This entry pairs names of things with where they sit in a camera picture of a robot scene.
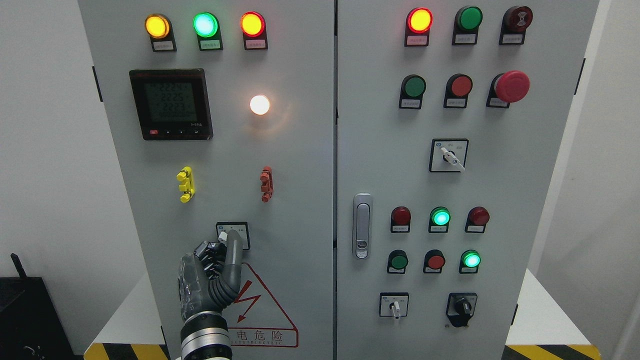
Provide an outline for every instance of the green indicator light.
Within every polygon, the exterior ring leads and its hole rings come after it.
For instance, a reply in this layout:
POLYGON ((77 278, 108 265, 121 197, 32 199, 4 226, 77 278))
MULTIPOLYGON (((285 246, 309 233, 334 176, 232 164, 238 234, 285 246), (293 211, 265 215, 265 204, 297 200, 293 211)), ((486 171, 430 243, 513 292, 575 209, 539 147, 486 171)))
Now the green indicator light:
POLYGON ((475 30, 482 23, 482 11, 475 6, 462 10, 458 18, 458 25, 467 31, 475 30))
POLYGON ((412 97, 418 97, 424 93, 427 84, 421 78, 414 76, 404 84, 404 92, 412 97))
POLYGON ((462 255, 462 262, 468 268, 475 268, 480 265, 480 255, 475 250, 466 251, 462 255))
POLYGON ((210 13, 199 13, 193 18, 193 29, 201 37, 210 38, 218 32, 218 20, 210 13))
POLYGON ((435 208, 431 212, 431 221, 438 226, 447 225, 450 219, 451 219, 451 216, 447 208, 443 208, 443 207, 435 208))
POLYGON ((406 268, 408 263, 409 261, 404 256, 396 256, 393 259, 391 259, 391 267, 393 267, 396 270, 402 270, 406 268))

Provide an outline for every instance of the lightning bolt symbol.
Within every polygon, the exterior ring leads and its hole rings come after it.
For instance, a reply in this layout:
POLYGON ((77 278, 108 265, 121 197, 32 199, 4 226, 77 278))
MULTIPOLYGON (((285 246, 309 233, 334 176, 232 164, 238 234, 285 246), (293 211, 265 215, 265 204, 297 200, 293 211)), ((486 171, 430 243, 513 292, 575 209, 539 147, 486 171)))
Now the lightning bolt symbol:
POLYGON ((249 300, 253 300, 253 302, 251 303, 251 305, 249 305, 249 307, 246 308, 246 311, 238 316, 238 323, 240 323, 242 320, 246 319, 246 314, 249 312, 249 310, 253 307, 253 305, 258 301, 258 299, 262 296, 262 295, 256 295, 256 296, 252 296, 252 297, 248 297, 246 299, 240 299, 242 297, 242 295, 249 290, 249 287, 251 286, 251 284, 253 284, 253 281, 251 280, 247 280, 246 283, 244 284, 244 286, 242 287, 242 290, 240 290, 240 294, 238 294, 238 297, 235 299, 234 304, 238 304, 240 302, 244 302, 244 301, 249 301, 249 300))

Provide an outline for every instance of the digital power meter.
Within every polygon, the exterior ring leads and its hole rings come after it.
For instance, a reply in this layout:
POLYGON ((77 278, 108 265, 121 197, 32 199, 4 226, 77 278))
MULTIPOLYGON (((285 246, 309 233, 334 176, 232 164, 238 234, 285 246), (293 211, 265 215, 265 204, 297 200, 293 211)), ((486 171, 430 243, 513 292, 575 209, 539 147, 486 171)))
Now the digital power meter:
POLYGON ((129 71, 145 140, 208 140, 213 136, 204 69, 129 71))

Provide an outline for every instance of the yellow black hazard stripe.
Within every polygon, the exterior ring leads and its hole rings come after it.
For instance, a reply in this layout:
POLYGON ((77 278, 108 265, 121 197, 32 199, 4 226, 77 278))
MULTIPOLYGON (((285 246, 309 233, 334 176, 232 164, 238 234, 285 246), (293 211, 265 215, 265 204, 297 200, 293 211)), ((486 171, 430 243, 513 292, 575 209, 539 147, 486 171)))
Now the yellow black hazard stripe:
POLYGON ((93 343, 84 360, 169 360, 166 345, 93 343))
MULTIPOLYGON (((170 360, 166 345, 94 343, 84 360, 170 360)), ((593 345, 508 345, 502 360, 602 360, 593 345)))
POLYGON ((602 360, 593 345, 508 345, 502 360, 602 360))

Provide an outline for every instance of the yellow indicator light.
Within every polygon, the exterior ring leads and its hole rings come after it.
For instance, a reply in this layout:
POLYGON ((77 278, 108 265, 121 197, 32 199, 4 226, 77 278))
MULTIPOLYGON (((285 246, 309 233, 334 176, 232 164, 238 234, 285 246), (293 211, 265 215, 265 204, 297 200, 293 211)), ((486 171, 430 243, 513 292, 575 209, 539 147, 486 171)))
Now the yellow indicator light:
POLYGON ((409 28, 414 33, 425 33, 431 27, 433 16, 427 8, 416 8, 409 14, 409 28))
POLYGON ((251 101, 249 102, 249 108, 251 108, 251 111, 253 111, 253 113, 256 115, 266 114, 269 111, 270 107, 271 103, 269 102, 269 99, 264 95, 256 95, 252 97, 251 101))
POLYGON ((153 13, 147 17, 145 28, 152 38, 164 38, 169 35, 169 31, 171 30, 169 20, 158 13, 153 13))
POLYGON ((264 31, 264 18, 257 12, 248 12, 240 18, 240 28, 249 37, 257 37, 264 31))

